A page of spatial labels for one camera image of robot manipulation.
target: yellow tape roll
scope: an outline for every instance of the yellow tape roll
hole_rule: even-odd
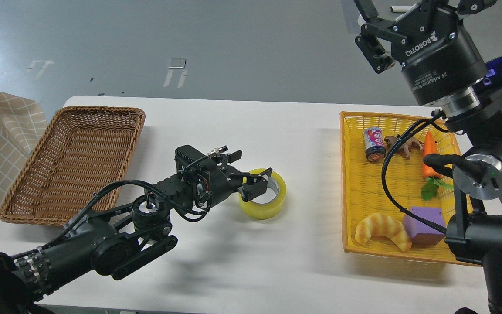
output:
[[[259,174],[263,171],[265,171],[265,169],[254,169],[249,171],[249,173]],[[275,217],[281,211],[286,194],[284,180],[278,173],[273,171],[272,176],[268,179],[267,188],[272,189],[276,197],[265,204],[255,203],[254,201],[245,202],[241,199],[241,195],[239,195],[239,207],[241,207],[241,210],[249,217],[255,219],[269,219]]]

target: croissant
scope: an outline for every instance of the croissant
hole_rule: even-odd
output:
[[[410,251],[412,239],[404,225],[384,213],[374,213],[357,224],[355,240],[364,246],[371,236],[385,236],[391,239],[402,252]]]

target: foam cube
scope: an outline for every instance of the foam cube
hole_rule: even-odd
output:
[[[438,207],[413,206],[410,212],[445,227],[441,209]],[[412,244],[436,245],[444,238],[444,234],[407,215],[404,216],[404,228],[412,238]]]

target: toy carrot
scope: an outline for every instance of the toy carrot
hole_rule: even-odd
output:
[[[426,134],[426,140],[424,143],[424,157],[429,154],[436,154],[436,153],[437,153],[437,144],[435,143],[435,140],[431,132],[428,132]],[[424,162],[422,162],[422,174],[424,175],[424,179],[427,179],[428,177],[436,177],[437,179],[443,178],[442,174],[436,172],[432,167],[429,167]]]
[[[426,134],[426,141],[424,143],[424,157],[429,154],[437,153],[437,144],[433,138],[433,135],[428,132]],[[452,185],[445,183],[441,179],[443,175],[436,172],[432,167],[429,167],[424,162],[422,162],[422,175],[426,181],[425,185],[422,187],[421,196],[424,201],[429,201],[430,199],[437,196],[437,189],[439,187],[444,187],[446,189],[452,189]]]

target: soda can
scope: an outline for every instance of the soda can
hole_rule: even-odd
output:
[[[365,157],[368,161],[378,161],[385,158],[387,150],[383,143],[383,131],[379,127],[370,127],[363,131],[365,141]]]

